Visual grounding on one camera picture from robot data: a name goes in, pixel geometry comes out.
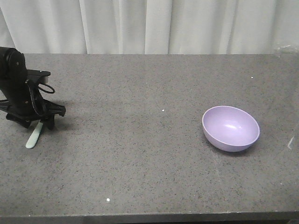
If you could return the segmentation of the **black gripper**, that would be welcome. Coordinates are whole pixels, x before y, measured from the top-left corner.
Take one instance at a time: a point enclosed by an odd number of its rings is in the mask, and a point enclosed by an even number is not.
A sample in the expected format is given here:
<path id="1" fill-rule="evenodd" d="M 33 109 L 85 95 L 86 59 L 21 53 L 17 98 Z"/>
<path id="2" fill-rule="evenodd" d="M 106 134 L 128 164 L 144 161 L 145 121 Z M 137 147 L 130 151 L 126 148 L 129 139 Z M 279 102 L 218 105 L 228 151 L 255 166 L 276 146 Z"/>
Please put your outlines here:
<path id="1" fill-rule="evenodd" d="M 20 73 L 0 70 L 0 90 L 6 99 L 0 101 L 0 110 L 6 113 L 6 119 L 24 128 L 31 121 L 46 121 L 49 130 L 55 126 L 55 115 L 65 115 L 65 106 L 50 102 L 42 97 L 40 91 L 55 93 L 47 84 L 48 71 L 23 70 Z"/>

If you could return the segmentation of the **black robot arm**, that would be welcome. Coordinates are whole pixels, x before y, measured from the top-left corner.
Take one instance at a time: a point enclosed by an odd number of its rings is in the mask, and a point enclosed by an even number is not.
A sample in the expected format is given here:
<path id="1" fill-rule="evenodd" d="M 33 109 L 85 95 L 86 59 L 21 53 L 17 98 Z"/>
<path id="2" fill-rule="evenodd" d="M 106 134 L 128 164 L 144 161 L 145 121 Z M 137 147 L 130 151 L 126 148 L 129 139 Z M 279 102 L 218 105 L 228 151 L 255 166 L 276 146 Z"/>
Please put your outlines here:
<path id="1" fill-rule="evenodd" d="M 64 116 L 66 108 L 44 99 L 40 93 L 55 93 L 47 84 L 50 72 L 28 70 L 25 56 L 15 48 L 0 48 L 0 90 L 6 99 L 0 101 L 0 110 L 6 119 L 29 128 L 39 120 L 49 130 L 55 125 L 55 115 Z"/>

